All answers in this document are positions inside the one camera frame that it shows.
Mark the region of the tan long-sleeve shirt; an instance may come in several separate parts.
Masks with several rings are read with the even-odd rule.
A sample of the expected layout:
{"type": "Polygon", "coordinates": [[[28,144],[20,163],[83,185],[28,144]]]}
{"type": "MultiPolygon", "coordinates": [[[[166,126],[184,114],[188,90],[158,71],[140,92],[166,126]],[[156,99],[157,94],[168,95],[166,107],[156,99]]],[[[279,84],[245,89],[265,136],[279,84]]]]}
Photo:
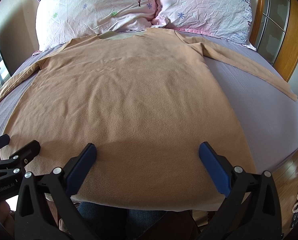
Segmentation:
{"type": "Polygon", "coordinates": [[[198,156],[208,142],[232,165],[256,167],[239,120],[205,58],[234,66],[292,101],[287,82],[261,64],[203,37],[149,28],[120,40],[75,38],[10,78],[0,103],[33,78],[4,128],[5,159],[31,140],[28,165],[50,172],[92,143],[97,160],[78,201],[149,210],[216,210],[216,190],[198,156]]]}

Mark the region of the lavender bed sheet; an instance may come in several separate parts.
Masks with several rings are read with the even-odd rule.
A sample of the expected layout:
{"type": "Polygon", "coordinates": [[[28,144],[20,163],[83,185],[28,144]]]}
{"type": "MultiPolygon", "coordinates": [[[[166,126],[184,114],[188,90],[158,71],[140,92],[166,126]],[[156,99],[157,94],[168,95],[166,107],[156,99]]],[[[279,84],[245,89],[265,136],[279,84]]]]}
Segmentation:
{"type": "MultiPolygon", "coordinates": [[[[279,76],[260,54],[250,48],[205,35],[179,33],[203,37],[227,47],[279,76]]],[[[208,57],[205,61],[244,130],[257,172],[274,172],[298,150],[298,101],[290,99],[266,81],[233,66],[208,57]]],[[[0,102],[0,136],[17,102],[36,75],[37,72],[32,74],[0,102]]]]}

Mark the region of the left floral pink pillow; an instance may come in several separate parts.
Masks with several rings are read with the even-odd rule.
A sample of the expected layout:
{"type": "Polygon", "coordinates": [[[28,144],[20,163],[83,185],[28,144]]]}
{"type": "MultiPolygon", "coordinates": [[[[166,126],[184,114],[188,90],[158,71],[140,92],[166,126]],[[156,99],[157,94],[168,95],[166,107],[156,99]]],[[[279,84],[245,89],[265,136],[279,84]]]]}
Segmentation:
{"type": "Polygon", "coordinates": [[[156,16],[156,0],[37,0],[38,48],[107,31],[143,31],[156,16]]]}

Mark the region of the floral pink pillow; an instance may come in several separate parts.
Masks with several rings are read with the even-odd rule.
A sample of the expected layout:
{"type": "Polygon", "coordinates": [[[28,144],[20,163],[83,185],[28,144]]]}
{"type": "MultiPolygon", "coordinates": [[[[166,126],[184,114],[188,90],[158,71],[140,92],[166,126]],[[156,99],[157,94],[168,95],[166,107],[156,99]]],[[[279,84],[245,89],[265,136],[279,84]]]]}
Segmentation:
{"type": "Polygon", "coordinates": [[[250,0],[157,0],[152,25],[224,39],[253,49],[250,0]]]}
{"type": "Polygon", "coordinates": [[[38,48],[107,31],[143,31],[156,16],[156,0],[37,0],[38,48]]]}

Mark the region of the wooden headboard with glass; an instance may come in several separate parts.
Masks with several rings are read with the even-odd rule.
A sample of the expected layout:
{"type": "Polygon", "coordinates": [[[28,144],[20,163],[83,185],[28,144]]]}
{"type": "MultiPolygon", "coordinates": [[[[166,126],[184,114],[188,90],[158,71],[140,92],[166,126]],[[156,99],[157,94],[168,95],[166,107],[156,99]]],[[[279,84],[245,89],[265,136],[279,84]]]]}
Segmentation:
{"type": "Polygon", "coordinates": [[[250,42],[289,81],[298,64],[298,1],[255,0],[255,3],[250,42]]]}

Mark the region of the right floral pink pillow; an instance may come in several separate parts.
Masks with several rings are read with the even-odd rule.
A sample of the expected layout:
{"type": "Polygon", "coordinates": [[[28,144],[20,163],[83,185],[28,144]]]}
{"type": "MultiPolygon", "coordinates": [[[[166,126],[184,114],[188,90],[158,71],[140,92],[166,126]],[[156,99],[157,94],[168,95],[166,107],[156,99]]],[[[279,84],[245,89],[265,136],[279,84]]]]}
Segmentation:
{"type": "Polygon", "coordinates": [[[157,0],[152,25],[224,39],[253,49],[250,0],[157,0]]]}

